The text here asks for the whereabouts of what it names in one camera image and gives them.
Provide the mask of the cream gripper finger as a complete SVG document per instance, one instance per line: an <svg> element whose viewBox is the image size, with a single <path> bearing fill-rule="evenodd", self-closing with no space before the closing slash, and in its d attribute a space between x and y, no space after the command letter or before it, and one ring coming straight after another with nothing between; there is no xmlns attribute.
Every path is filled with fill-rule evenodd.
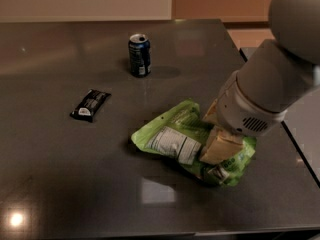
<svg viewBox="0 0 320 240"><path fill-rule="evenodd" d="M206 114L203 117L203 121L217 125L218 119L217 119L217 113L216 113L216 106L217 106L217 100L214 100L209 109L207 110Z"/></svg>
<svg viewBox="0 0 320 240"><path fill-rule="evenodd" d="M243 139L243 135L215 126L201 151L200 160L211 165L219 164L243 149Z"/></svg>

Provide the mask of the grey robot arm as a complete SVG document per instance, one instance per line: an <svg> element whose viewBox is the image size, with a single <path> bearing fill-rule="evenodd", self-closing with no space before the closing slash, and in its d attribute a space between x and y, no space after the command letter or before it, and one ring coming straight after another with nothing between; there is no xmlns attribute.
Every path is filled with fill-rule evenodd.
<svg viewBox="0 0 320 240"><path fill-rule="evenodd" d="M287 109L319 86L320 0L272 0L264 40L221 87L204 120L214 125L200 160L218 164L280 123Z"/></svg>

